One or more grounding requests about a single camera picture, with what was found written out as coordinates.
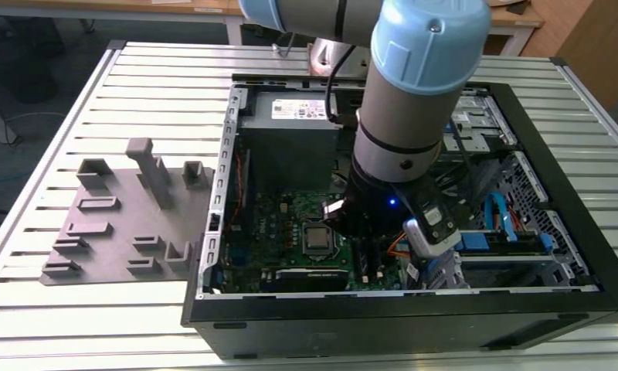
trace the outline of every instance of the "white sticker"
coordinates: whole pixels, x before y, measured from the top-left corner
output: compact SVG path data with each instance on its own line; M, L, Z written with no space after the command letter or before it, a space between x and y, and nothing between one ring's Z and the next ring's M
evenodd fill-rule
M410 277L414 278L414 281L419 280L419 270L414 268L411 263L407 264L406 272L410 275Z
M325 120L322 100L277 99L271 102L273 120Z
M151 4L183 4L193 0L151 0Z
M517 21L517 22L515 22L515 26L531 26L531 27L538 27L538 26L539 26L539 22L522 22L522 21Z
M194 11L199 13L222 13L223 12L222 9L214 9L214 8L194 8Z
M451 116L451 119L454 121L469 121L470 120L470 118L469 118L469 116L466 114L454 114Z

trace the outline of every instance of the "motherboard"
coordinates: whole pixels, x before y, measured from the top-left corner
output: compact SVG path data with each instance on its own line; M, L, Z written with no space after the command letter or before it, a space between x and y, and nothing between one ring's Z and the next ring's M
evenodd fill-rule
M339 197L341 193L255 194L249 232L231 233L226 242L222 286L226 292L367 291L401 287L394 259L381 264L373 280L362 282L353 270L357 254L347 239L319 222L321 203Z

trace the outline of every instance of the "wooden table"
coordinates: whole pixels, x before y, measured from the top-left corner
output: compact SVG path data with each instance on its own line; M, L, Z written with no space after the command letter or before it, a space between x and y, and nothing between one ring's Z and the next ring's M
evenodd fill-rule
M242 45L239 26L246 22L238 0L193 0L182 4L153 4L151 0L0 0L0 15L217 22L226 25L230 45ZM519 55L542 25L543 20L530 7L523 15L506 12L506 7L493 8L490 34L510 36L503 56Z
M531 6L526 8L523 15L507 12L505 6L494 7L491 10L493 28L490 35L509 36L501 55L518 56L534 30L543 26L543 19Z
M153 4L151 0L0 0L0 15L222 23L229 44L242 45L238 0L191 0L179 4Z

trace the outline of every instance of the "wooden cabinet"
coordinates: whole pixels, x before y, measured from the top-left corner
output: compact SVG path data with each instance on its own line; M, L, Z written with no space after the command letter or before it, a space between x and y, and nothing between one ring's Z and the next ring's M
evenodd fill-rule
M605 108L618 101L618 0L533 0L545 19L522 56L559 56Z

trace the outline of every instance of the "light blue robot joint cap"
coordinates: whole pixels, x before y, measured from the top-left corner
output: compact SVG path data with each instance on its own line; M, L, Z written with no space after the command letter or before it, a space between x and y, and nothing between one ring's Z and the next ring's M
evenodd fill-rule
M370 40L374 65L406 92L445 94L474 74L489 28L485 0L385 0Z
M238 0L245 17L258 25L285 32L277 0Z

